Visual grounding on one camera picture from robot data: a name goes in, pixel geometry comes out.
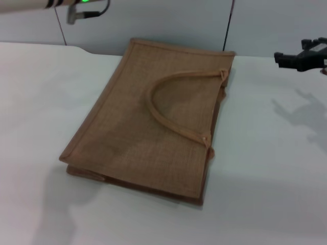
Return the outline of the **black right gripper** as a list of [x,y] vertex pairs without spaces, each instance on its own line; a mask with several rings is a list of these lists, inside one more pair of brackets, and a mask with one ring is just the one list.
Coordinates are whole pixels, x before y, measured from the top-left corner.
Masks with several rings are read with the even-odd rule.
[[303,51],[298,56],[274,53],[279,68],[297,69],[300,72],[321,68],[326,72],[326,38],[303,39],[301,48]]

